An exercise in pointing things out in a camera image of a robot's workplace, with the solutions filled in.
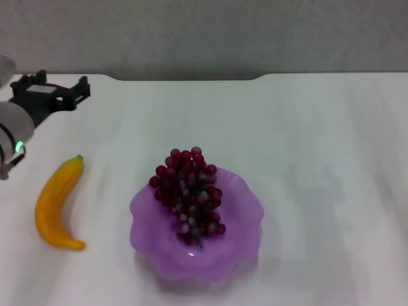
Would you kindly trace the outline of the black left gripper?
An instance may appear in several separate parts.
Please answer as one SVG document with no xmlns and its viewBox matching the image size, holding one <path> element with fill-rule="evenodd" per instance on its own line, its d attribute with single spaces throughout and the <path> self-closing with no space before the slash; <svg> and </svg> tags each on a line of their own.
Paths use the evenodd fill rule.
<svg viewBox="0 0 408 306">
<path fill-rule="evenodd" d="M 23 108 L 38 127 L 47 117 L 55 112 L 71 112 L 77 104 L 91 96 L 91 87 L 87 76 L 81 76 L 71 88 L 47 83 L 44 69 L 34 75 L 23 75 L 10 87 L 13 97 L 10 102 Z"/>
</svg>

